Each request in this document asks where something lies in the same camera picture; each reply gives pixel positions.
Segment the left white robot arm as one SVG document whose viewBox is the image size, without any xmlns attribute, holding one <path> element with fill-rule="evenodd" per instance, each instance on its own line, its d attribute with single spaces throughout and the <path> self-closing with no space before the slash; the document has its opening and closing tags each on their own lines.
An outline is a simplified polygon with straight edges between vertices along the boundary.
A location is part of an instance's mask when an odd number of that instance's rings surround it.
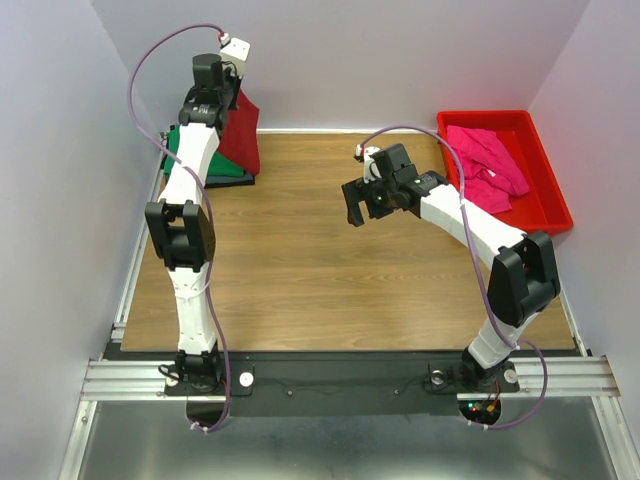
<svg viewBox="0 0 640 480">
<path fill-rule="evenodd" d="M 179 328 L 175 364 L 160 371 L 171 387 L 208 394 L 222 387 L 224 367 L 208 306 L 216 238 L 204 185 L 238 78 L 232 64 L 213 53 L 194 56 L 192 73 L 194 85 L 178 115 L 177 159 L 159 198 L 146 205 L 145 219 L 173 287 Z"/>
</svg>

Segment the dark red t shirt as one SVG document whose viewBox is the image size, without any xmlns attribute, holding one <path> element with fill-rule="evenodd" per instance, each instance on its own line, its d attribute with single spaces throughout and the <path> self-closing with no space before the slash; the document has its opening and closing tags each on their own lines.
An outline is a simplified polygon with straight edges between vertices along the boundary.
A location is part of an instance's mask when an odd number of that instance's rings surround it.
<svg viewBox="0 0 640 480">
<path fill-rule="evenodd" d="M 257 138 L 259 108 L 239 91 L 237 109 L 229 112 L 229 122 L 221 137 L 218 152 L 253 176 L 260 173 Z"/>
</svg>

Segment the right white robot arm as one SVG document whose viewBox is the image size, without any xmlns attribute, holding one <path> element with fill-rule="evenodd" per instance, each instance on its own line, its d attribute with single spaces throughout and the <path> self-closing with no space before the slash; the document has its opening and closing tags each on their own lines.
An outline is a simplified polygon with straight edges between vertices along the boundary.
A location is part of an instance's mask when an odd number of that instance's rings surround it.
<svg viewBox="0 0 640 480">
<path fill-rule="evenodd" d="M 466 246 L 481 278 L 487 319 L 462 354 L 461 376 L 471 388 L 495 379 L 527 326 L 560 294 L 554 247 L 543 231 L 528 234 L 507 225 L 474 203 L 434 171 L 421 173 L 405 147 L 357 147 L 361 177 L 343 185 L 347 221 L 381 219 L 409 211 Z"/>
</svg>

